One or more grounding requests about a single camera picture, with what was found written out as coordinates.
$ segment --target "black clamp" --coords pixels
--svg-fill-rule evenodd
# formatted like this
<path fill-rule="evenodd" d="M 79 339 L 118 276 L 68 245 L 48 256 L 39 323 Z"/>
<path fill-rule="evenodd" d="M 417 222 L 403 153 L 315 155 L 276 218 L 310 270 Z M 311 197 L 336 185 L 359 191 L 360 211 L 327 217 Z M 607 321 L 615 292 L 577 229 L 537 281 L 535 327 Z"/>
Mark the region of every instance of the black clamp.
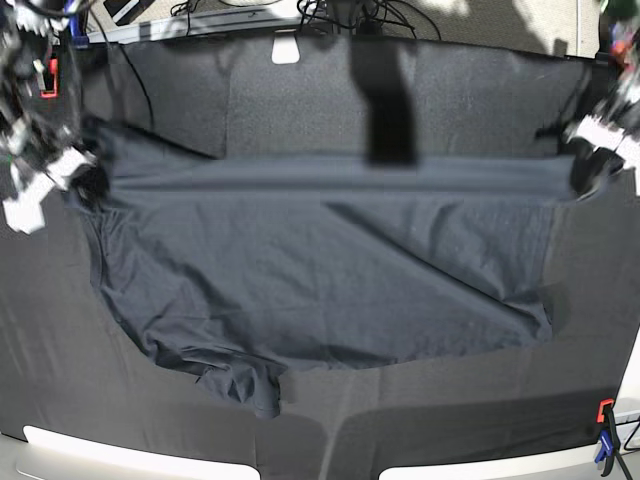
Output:
<path fill-rule="evenodd" d="M 631 472 L 627 468 L 624 459 L 620 454 L 620 439 L 618 438 L 618 431 L 616 429 L 616 419 L 613 415 L 613 400 L 603 400 L 600 402 L 600 408 L 598 410 L 597 422 L 602 424 L 602 431 L 600 432 L 600 452 L 595 459 L 595 463 L 600 463 L 605 460 L 604 470 L 602 477 L 607 477 L 613 470 L 613 464 L 618 460 L 618 464 L 622 469 L 624 476 L 627 480 L 633 480 Z"/>

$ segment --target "t-shirt sleeve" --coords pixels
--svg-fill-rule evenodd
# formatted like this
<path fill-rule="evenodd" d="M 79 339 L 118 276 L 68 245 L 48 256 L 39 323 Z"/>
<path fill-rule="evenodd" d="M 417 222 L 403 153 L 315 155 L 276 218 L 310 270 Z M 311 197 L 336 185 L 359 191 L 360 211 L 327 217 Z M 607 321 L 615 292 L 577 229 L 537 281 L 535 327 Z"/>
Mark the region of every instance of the t-shirt sleeve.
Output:
<path fill-rule="evenodd" d="M 251 358 L 231 356 L 224 366 L 207 366 L 197 383 L 208 393 L 253 407 L 259 418 L 280 414 L 280 385 L 273 368 Z"/>

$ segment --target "t-shirt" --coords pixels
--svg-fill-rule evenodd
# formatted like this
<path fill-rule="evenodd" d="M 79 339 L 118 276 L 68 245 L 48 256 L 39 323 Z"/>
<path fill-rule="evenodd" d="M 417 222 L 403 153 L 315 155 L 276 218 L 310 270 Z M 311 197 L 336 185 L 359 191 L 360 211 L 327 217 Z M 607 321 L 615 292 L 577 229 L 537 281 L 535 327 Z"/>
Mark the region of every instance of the t-shirt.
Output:
<path fill-rule="evenodd" d="M 279 413 L 289 368 L 550 338 L 537 290 L 569 159 L 449 159 L 385 176 L 355 157 L 215 160 L 127 128 L 92 131 L 104 169 L 74 197 L 113 317 L 155 364 L 259 416 Z M 531 180 L 524 199 L 518 175 Z M 448 193 L 456 180 L 462 192 Z"/>

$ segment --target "robotic hand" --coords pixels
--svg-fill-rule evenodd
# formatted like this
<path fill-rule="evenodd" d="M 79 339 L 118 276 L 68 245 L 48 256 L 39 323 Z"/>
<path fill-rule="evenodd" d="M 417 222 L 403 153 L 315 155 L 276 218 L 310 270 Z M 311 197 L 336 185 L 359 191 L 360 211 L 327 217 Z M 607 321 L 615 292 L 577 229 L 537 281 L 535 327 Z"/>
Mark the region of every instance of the robotic hand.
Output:
<path fill-rule="evenodd" d="M 0 3 L 0 200 L 7 224 L 30 233 L 44 225 L 40 202 L 47 193 L 66 189 L 93 157 L 81 149 L 79 106 L 70 122 L 53 124 L 27 101 L 49 65 L 54 34 L 64 34 L 72 14 L 63 12 L 62 0 L 9 1 Z"/>
<path fill-rule="evenodd" d="M 640 9 L 636 0 L 604 0 L 600 51 L 621 73 L 594 110 L 565 131 L 566 143 L 580 143 L 572 183 L 582 194 L 596 190 L 603 173 L 635 168 L 640 195 Z"/>

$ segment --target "cable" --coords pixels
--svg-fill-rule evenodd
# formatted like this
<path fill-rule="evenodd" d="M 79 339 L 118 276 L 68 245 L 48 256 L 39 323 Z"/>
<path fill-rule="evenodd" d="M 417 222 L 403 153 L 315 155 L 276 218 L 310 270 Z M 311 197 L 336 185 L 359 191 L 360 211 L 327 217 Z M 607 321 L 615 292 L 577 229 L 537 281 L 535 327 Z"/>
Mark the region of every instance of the cable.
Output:
<path fill-rule="evenodd" d="M 435 30 L 436 34 L 438 35 L 438 40 L 442 40 L 442 33 L 440 33 L 440 29 L 438 28 L 436 23 L 433 20 L 431 20 L 431 17 L 429 17 L 429 15 L 424 13 L 418 7 L 416 7 L 415 5 L 410 4 L 406 0 L 384 0 L 384 1 L 388 2 L 388 3 L 392 3 L 392 2 L 401 3 L 402 5 L 406 5 L 407 7 L 411 8 L 413 11 L 418 13 L 418 15 L 420 15 L 422 18 L 424 18 L 427 22 L 429 22 L 431 24 L 431 26 Z"/>
<path fill-rule="evenodd" d="M 636 433 L 638 433 L 638 428 L 640 427 L 640 422 L 638 422 L 638 424 L 636 425 L 636 428 L 633 429 L 633 432 L 631 432 L 631 435 L 629 435 L 629 437 L 627 438 L 627 441 L 624 442 L 624 449 L 628 452 L 637 452 L 640 451 L 640 447 L 629 447 L 629 442 L 633 439 L 633 437 L 636 436 Z"/>
<path fill-rule="evenodd" d="M 102 37 L 104 38 L 104 41 L 105 41 L 106 46 L 107 46 L 107 56 L 112 59 L 113 58 L 113 47 L 111 46 L 111 42 L 107 38 L 107 34 L 104 31 L 104 27 L 100 23 L 100 20 L 98 20 L 98 17 L 96 17 L 96 15 L 92 11 L 90 11 L 89 14 L 93 17 L 93 20 L 96 22 L 96 25 L 98 25 L 98 29 L 100 30 L 100 33 L 102 34 Z M 123 46 L 120 45 L 119 43 L 116 43 L 116 45 L 118 46 L 118 48 L 120 49 L 120 52 L 122 53 L 122 55 L 124 56 L 125 60 L 129 64 L 129 67 L 131 67 L 131 70 L 133 71 L 133 75 L 136 77 L 136 80 L 140 84 L 140 88 L 142 88 L 142 93 L 144 94 L 144 98 L 145 98 L 145 100 L 147 102 L 147 107 L 149 109 L 149 126 L 151 128 L 151 131 L 154 131 L 155 130 L 155 126 L 156 126 L 156 118 L 155 118 L 155 114 L 153 112 L 153 105 L 151 103 L 151 97 L 149 97 L 149 93 L 147 92 L 147 89 L 144 86 L 144 82 L 142 81 L 142 77 L 140 77 L 140 74 L 138 73 L 138 70 L 133 65 L 133 62 L 131 62 L 131 59 L 129 58 L 129 55 L 127 55 L 127 52 L 125 51 Z"/>
<path fill-rule="evenodd" d="M 379 7 L 385 9 L 384 19 L 380 23 L 389 24 L 389 25 L 398 25 L 398 26 L 401 26 L 401 27 L 408 28 L 411 31 L 411 35 L 413 36 L 413 38 L 415 38 L 415 39 L 418 38 L 416 36 L 415 27 L 413 25 L 411 25 L 411 23 L 409 23 L 409 21 L 407 20 L 407 17 L 405 17 L 400 11 L 398 11 L 397 8 L 395 8 L 392 5 L 390 5 L 387 0 L 382 0 L 382 1 L 373 0 L 373 2 L 376 5 L 378 5 Z M 387 13 L 388 12 L 391 12 L 393 14 L 393 16 L 396 17 L 400 21 L 399 22 L 395 22 L 393 20 L 387 20 Z"/>
<path fill-rule="evenodd" d="M 196 8 L 198 8 L 198 4 L 200 3 L 200 0 L 195 0 L 195 2 L 192 3 L 192 0 L 187 0 L 186 2 L 182 2 L 182 3 L 178 3 L 176 5 L 174 5 L 173 7 L 171 7 L 171 10 L 169 11 L 172 17 L 177 17 L 179 15 L 184 15 L 184 13 L 186 12 L 187 14 L 187 33 L 185 33 L 185 37 L 189 36 L 189 33 L 191 32 L 191 14 L 195 13 Z"/>
<path fill-rule="evenodd" d="M 33 3 L 31 0 L 18 0 L 18 5 L 24 5 L 32 12 L 37 13 L 43 17 L 47 18 L 72 18 L 78 15 L 79 13 L 86 12 L 90 10 L 96 3 L 100 0 L 88 0 L 85 3 L 82 3 L 76 8 L 73 12 L 58 12 L 56 10 L 49 10 L 48 8 L 42 8 Z"/>
<path fill-rule="evenodd" d="M 344 28 L 349 31 L 353 31 L 357 29 L 360 26 L 360 23 L 362 21 L 369 21 L 369 22 L 376 22 L 380 25 L 396 25 L 399 27 L 407 28 L 411 32 L 411 35 L 413 36 L 413 38 L 417 39 L 415 26 L 413 26 L 407 20 L 407 17 L 397 7 L 391 4 L 392 2 L 396 2 L 396 3 L 406 5 L 407 7 L 413 9 L 418 14 L 420 14 L 420 16 L 426 19 L 429 22 L 429 24 L 433 27 L 436 34 L 438 35 L 438 40 L 442 40 L 442 34 L 440 33 L 440 29 L 435 24 L 435 22 L 427 14 L 425 14 L 420 9 L 418 9 L 417 7 L 415 7 L 414 5 L 410 4 L 405 0 L 372 0 L 372 3 L 376 7 L 375 12 L 373 13 L 369 13 L 365 5 L 361 5 L 361 1 L 356 1 L 352 5 L 352 8 L 349 11 L 346 24 L 342 23 L 339 19 L 329 15 L 328 12 L 326 11 L 326 8 L 323 9 L 324 12 L 321 15 L 318 15 L 318 10 L 320 8 L 321 1 L 323 0 L 298 0 L 298 2 L 296 3 L 296 8 L 301 16 L 300 24 L 298 25 L 298 30 L 301 30 L 304 27 L 305 20 L 307 25 L 310 25 L 312 20 L 318 20 L 321 22 L 327 22 L 331 25 L 335 25 L 338 28 Z M 311 9 L 314 3 L 315 3 L 315 8 L 313 9 L 313 12 L 310 12 L 309 10 Z M 379 17 L 381 10 L 384 10 L 384 16 L 382 18 Z M 387 16 L 389 15 L 389 13 L 393 17 L 395 17 L 397 21 L 387 19 Z"/>

